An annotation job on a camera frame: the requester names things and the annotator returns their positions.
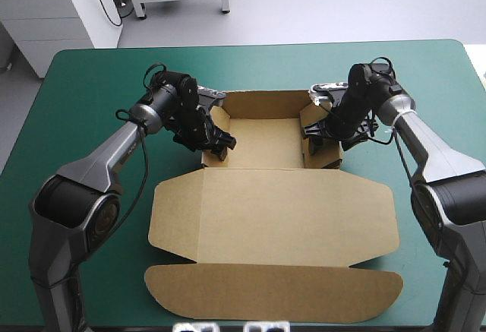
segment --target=drawer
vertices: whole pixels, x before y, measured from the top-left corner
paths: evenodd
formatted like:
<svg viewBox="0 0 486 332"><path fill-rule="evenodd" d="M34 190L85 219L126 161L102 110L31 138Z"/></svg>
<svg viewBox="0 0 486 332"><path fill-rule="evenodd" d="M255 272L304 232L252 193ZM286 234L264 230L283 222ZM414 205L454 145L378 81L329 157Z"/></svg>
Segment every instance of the drawer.
<svg viewBox="0 0 486 332"><path fill-rule="evenodd" d="M15 41L88 40L79 18L10 19L3 25Z"/></svg>
<svg viewBox="0 0 486 332"><path fill-rule="evenodd" d="M36 72L45 77L55 54L64 49L92 49L90 40L18 41L18 48Z"/></svg>
<svg viewBox="0 0 486 332"><path fill-rule="evenodd" d="M0 19L77 17L71 0L0 0Z"/></svg>

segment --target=box lid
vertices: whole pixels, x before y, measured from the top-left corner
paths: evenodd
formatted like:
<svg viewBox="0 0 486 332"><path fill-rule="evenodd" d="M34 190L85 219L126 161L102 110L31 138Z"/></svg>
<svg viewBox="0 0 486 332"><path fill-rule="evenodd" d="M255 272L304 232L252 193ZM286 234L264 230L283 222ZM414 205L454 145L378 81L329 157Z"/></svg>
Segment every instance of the box lid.
<svg viewBox="0 0 486 332"><path fill-rule="evenodd" d="M327 323L376 317L403 286L385 271L241 264L153 266L145 283L159 304L185 317Z"/></svg>
<svg viewBox="0 0 486 332"><path fill-rule="evenodd" d="M391 190L331 169L206 168L155 190L150 243L200 263L346 267L399 245Z"/></svg>

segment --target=gray floor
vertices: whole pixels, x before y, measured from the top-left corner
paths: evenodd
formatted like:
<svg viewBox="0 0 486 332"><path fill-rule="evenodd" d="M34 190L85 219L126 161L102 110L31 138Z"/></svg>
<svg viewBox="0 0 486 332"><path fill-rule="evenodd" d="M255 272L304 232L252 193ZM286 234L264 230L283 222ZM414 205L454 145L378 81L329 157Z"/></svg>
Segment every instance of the gray floor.
<svg viewBox="0 0 486 332"><path fill-rule="evenodd" d="M120 47L218 46L453 38L486 44L486 0L219 0L147 5ZM22 57L0 74L0 171L40 86Z"/></svg>

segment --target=green table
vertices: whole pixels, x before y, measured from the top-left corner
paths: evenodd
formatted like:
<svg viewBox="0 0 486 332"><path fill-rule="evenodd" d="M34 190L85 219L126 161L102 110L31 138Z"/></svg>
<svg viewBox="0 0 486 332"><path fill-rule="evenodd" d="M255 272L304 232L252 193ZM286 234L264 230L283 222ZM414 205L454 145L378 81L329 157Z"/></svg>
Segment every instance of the green table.
<svg viewBox="0 0 486 332"><path fill-rule="evenodd" d="M380 55L392 59L420 116L452 147L486 161L486 93L464 48L452 40L57 54L0 176L0 324L43 323L27 268L27 203L60 165L85 156L121 125L114 112L128 108L144 92L142 77L150 64L164 62L218 90L279 90L345 80L353 63ZM185 260L150 246L147 232L155 185L196 169L200 155L172 143L166 131L148 138L147 146L151 173L143 197L127 223L81 268L91 325L160 326L183 319L153 300L143 276L150 265ZM127 190L124 209L143 174L140 152L121 174ZM362 144L346 153L342 169L389 185L399 221L399 250L363 266L396 271L404 289L390 309L363 325L430 323L445 269L412 214L396 148Z"/></svg>

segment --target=unfolded cardboard box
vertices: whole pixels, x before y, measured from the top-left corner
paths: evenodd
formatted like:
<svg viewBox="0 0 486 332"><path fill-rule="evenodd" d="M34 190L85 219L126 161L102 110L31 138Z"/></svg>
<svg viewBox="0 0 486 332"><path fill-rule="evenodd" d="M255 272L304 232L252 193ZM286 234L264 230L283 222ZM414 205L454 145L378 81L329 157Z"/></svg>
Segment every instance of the unfolded cardboard box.
<svg viewBox="0 0 486 332"><path fill-rule="evenodd" d="M150 267L153 297L197 319L351 323L398 297L398 274L350 268L397 249L391 190L310 155L301 127L326 111L303 90L230 92L215 123L237 139L224 162L160 183L149 241L196 264Z"/></svg>

